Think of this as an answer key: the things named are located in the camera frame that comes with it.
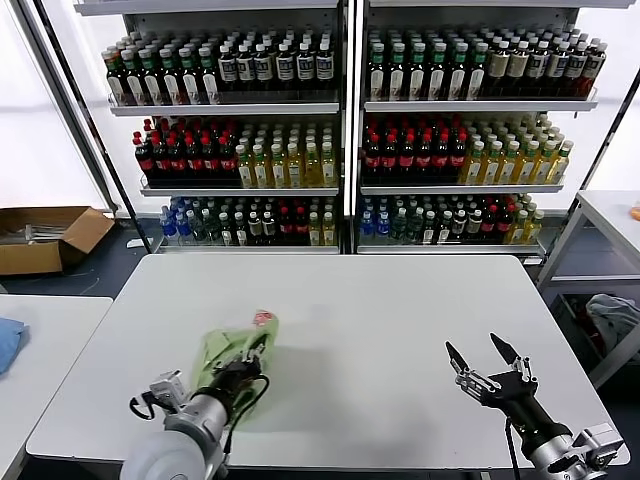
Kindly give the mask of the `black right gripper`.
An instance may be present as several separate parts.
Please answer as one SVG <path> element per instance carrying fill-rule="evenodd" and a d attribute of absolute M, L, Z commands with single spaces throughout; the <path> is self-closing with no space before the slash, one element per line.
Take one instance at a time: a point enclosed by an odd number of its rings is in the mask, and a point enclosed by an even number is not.
<path fill-rule="evenodd" d="M 512 371 L 488 378 L 471 369 L 458 350 L 447 341 L 445 347 L 456 374 L 455 383 L 475 400 L 482 400 L 486 396 L 487 407 L 499 409 L 505 414 L 522 440 L 522 451 L 534 451 L 555 437 L 568 436 L 569 428 L 555 422 L 535 398 L 538 383 L 534 382 L 530 358 L 518 354 L 510 343 L 495 333 L 491 333 L 490 338 Z"/>

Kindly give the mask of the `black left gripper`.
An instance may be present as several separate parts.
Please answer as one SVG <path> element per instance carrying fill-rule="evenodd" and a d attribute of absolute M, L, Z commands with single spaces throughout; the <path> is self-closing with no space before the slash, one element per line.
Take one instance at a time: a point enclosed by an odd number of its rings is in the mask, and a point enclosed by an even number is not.
<path fill-rule="evenodd" d="M 262 374 L 267 353 L 267 346 L 263 341 L 245 343 L 241 349 L 240 358 L 214 368 L 208 389 L 235 399 Z"/>

